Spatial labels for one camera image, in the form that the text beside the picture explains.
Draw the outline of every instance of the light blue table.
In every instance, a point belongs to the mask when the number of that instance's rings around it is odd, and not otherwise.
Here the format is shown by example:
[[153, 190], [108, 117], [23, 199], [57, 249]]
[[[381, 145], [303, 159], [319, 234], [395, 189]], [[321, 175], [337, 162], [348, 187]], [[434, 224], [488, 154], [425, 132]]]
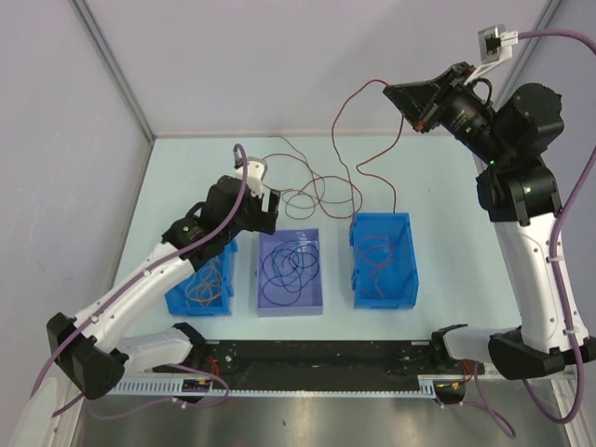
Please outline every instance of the light blue table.
[[[302, 137], [292, 142], [321, 174], [345, 176], [329, 138]], [[389, 137], [342, 137], [338, 145], [365, 196], [366, 211], [390, 211], [389, 188], [358, 175], [353, 167], [386, 147]], [[118, 280], [137, 266], [176, 219], [200, 200], [224, 174], [232, 174], [232, 147], [241, 142], [250, 156], [291, 153], [273, 138], [200, 138], [157, 140], [134, 213]], [[412, 310], [355, 310], [350, 289], [352, 252], [348, 221], [335, 221], [318, 210], [306, 221], [292, 221], [280, 209], [278, 228], [317, 227], [321, 239], [324, 312], [318, 317], [259, 318], [256, 314], [257, 234], [237, 238], [232, 316], [175, 318], [159, 300], [129, 335], [158, 332], [182, 319], [210, 339], [427, 339], [455, 323], [506, 328], [520, 324], [494, 228], [476, 198], [473, 159], [451, 137], [403, 137], [384, 158], [367, 166], [386, 176], [399, 191], [398, 211], [412, 220], [420, 288]], [[266, 182], [276, 188], [309, 180], [304, 166], [273, 158]], [[349, 189], [329, 183], [329, 199], [347, 198]], [[349, 212], [350, 206], [342, 208]]]

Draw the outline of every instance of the white bracket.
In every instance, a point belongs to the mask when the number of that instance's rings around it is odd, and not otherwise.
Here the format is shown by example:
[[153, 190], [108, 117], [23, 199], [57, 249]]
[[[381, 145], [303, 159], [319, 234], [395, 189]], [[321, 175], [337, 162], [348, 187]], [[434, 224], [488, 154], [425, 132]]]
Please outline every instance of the white bracket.
[[511, 59], [513, 46], [518, 43], [518, 32], [507, 33], [505, 25], [495, 25], [478, 31], [478, 40], [482, 64], [466, 79], [464, 85], [468, 85], [474, 79], [486, 75], [497, 65]]
[[[267, 162], [261, 158], [249, 156], [249, 176], [247, 180], [247, 186], [251, 190], [251, 196], [262, 197], [263, 196], [263, 179], [267, 173]], [[236, 169], [236, 178], [242, 178], [242, 167]]]

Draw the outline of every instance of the cable tie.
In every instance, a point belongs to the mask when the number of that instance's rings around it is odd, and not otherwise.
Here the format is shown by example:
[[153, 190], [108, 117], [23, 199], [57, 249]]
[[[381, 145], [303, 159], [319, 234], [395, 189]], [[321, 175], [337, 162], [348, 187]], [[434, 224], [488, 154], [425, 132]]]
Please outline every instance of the cable tie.
[[554, 257], [548, 257], [547, 258], [547, 263], [561, 263], [565, 260], [565, 257], [560, 254], [559, 256], [554, 256]]

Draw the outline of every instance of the purple bin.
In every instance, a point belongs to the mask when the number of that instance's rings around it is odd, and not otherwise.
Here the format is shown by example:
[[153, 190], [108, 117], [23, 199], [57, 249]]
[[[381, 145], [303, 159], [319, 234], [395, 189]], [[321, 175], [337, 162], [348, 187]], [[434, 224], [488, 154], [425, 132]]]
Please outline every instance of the purple bin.
[[321, 315], [318, 230], [278, 230], [259, 235], [259, 317]]

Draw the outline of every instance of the metal floor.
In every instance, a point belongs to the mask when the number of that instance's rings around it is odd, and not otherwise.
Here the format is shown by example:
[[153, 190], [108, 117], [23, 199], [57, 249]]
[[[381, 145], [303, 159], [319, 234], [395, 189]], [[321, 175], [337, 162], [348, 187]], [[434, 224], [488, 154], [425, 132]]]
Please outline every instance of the metal floor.
[[[516, 445], [568, 446], [564, 428], [535, 408], [522, 384], [485, 383], [491, 403], [518, 432]], [[555, 405], [548, 381], [539, 382]], [[108, 397], [97, 413], [121, 413], [152, 398]], [[475, 386], [467, 400], [479, 400]], [[208, 410], [165, 403], [115, 421], [81, 415], [76, 446], [349, 447], [510, 446], [488, 413], [441, 410], [430, 400], [371, 398], [235, 398]]]

